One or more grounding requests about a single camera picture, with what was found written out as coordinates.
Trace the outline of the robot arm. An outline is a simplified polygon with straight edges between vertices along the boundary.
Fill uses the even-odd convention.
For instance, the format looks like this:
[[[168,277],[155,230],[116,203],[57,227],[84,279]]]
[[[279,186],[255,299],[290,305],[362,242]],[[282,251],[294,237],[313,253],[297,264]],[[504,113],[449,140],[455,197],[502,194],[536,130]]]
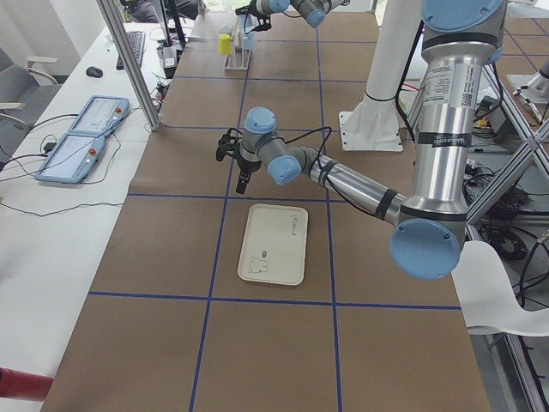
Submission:
[[[277,130],[275,114],[254,107],[244,126],[218,142],[216,159],[233,158],[237,191],[265,168],[277,185],[305,175],[360,212],[394,228],[389,250],[410,276],[434,280],[458,264],[468,206],[462,197],[481,71],[503,47],[504,1],[390,1],[386,5],[364,97],[341,112],[346,151],[400,152],[403,120],[399,93],[415,50],[426,64],[417,101],[419,123],[410,127],[414,149],[407,194],[389,188],[328,157],[299,146]]]
[[[292,6],[309,26],[316,28],[332,9],[348,4],[350,4],[349,1],[331,0],[253,0],[245,6],[235,9],[235,15],[244,18],[241,27],[245,33],[264,32],[272,28],[271,15],[285,13]]]

